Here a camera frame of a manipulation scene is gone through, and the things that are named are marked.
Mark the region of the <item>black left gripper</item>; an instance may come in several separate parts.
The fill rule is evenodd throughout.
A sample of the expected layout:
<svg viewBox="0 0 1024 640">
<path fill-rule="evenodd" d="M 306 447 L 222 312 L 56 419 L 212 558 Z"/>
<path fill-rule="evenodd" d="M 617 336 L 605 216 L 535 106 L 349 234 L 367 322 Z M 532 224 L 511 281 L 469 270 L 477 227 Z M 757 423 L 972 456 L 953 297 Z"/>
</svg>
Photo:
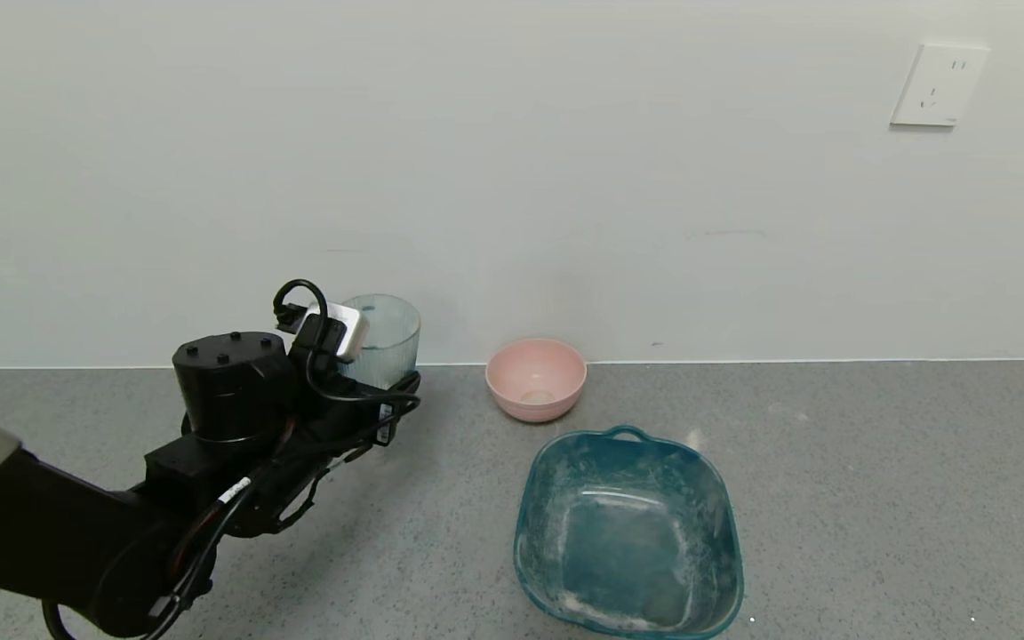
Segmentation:
<svg viewBox="0 0 1024 640">
<path fill-rule="evenodd" d="M 376 388 L 333 374 L 314 381 L 319 425 L 316 436 L 324 447 L 387 446 L 396 436 L 399 397 L 416 397 L 421 372 L 411 370 L 390 388 Z"/>
</svg>

